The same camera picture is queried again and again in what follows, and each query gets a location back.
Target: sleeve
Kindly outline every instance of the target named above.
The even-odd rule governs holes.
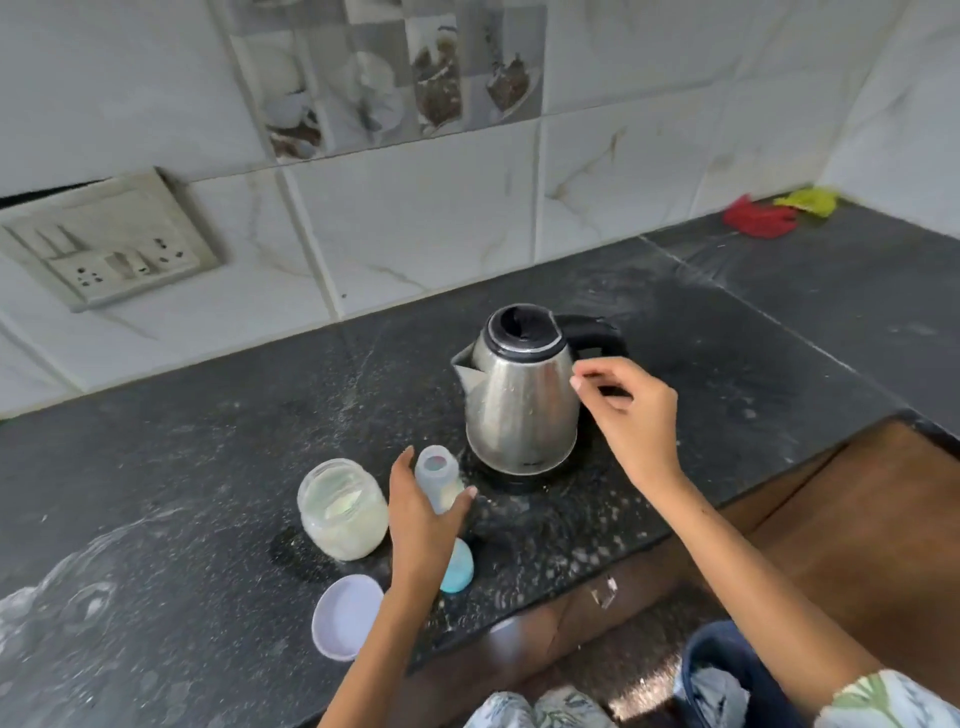
[[[814,728],[960,728],[960,711],[891,669],[861,677],[833,697]]]

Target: stainless steel kettle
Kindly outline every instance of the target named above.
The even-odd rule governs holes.
[[[563,463],[577,441],[580,400],[570,386],[577,352],[626,355],[603,319],[505,306],[450,362],[467,396],[467,441],[501,473],[536,475]]]

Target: light switch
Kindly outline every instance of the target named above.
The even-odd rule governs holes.
[[[0,210],[0,250],[74,311],[219,264],[156,171]]]

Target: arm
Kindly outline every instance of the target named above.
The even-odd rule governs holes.
[[[410,661],[420,627],[444,579],[464,517],[476,496],[467,488],[437,516],[410,472],[413,448],[390,471],[393,580],[373,628],[318,728],[380,728]]]
[[[677,459],[677,393],[620,358],[585,359],[571,385],[631,482],[684,542],[736,626],[808,716],[881,669],[879,661],[811,603],[709,504]],[[625,390],[604,397],[598,386]]]

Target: hand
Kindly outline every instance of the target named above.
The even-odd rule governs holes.
[[[641,493],[684,479],[677,459],[677,393],[630,359],[581,359],[570,385],[593,415],[620,466]],[[604,397],[613,386],[629,397]]]
[[[410,472],[414,449],[407,448],[390,470],[390,537],[394,542],[392,588],[433,600],[444,580],[453,542],[476,497],[466,488],[450,510],[438,516]]]

